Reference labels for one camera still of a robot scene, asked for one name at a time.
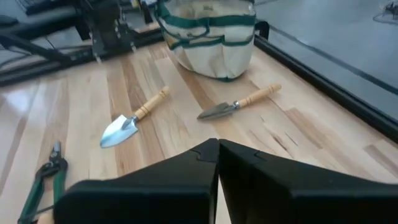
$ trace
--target canvas tool bag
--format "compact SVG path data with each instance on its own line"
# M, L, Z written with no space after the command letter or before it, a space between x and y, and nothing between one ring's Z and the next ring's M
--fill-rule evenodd
M186 69L229 81L248 68L256 23L251 2L159 1L155 16L167 45Z

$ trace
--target gray floor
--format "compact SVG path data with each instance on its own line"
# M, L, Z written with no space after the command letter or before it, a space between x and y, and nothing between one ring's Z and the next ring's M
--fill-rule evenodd
M44 15L27 17L15 0L1 0L0 14L17 17L22 22ZM398 26L380 24L373 16L388 0L276 0L256 6L257 17L378 79L398 88ZM141 17L133 17L142 26ZM79 43L75 30L49 37L56 47ZM388 92L339 65L319 56L284 36L271 32L270 42L291 54L331 81L351 91L375 108L398 120L398 96ZM36 41L50 47L44 39ZM0 52L0 62L15 57Z

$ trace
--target wide trowel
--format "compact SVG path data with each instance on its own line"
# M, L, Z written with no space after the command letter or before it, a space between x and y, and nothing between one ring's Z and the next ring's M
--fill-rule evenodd
M210 109L205 110L201 114L199 114L198 119L212 119L219 118L228 114L233 113L234 111L244 108L247 105L250 105L271 93L275 93L280 90L282 86L280 84L272 84L264 90L258 90L257 92L249 95L245 99L237 100L232 103L232 105L227 104L227 102L220 103Z
M157 104L169 94L169 87L164 87L156 96L141 106L131 118L120 115L114 120L102 135L100 146L102 148L115 146L132 136L138 131L136 123L147 115Z

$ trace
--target wooden tabletop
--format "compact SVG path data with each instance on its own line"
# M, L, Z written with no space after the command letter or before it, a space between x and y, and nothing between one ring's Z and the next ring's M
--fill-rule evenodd
M281 83L232 116L201 122L206 108ZM170 95L124 143L100 148L120 114L130 116L164 86ZM15 223L36 170L55 141L69 163L67 187L110 179L170 158L208 138L380 182L398 182L397 145L256 49L249 70L223 83L181 67L164 43L0 89L0 220ZM52 203L51 185L41 207ZM229 223L219 192L218 223Z

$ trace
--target wooden handle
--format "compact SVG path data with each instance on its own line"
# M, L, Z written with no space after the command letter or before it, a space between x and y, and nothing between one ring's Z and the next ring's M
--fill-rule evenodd
M260 100L261 98L264 98L265 96L270 95L271 93L275 93L276 91L280 90L281 88L282 88L281 84L272 84L264 90L259 90L255 93L249 95L245 99L239 100L239 105L241 108L245 107L247 105L250 105L250 104L256 102L257 100Z
M152 97L148 102L146 102L143 106L141 106L136 111L136 116L138 120L142 119L145 115L147 115L158 103L160 103L168 94L169 87L165 86L156 96Z

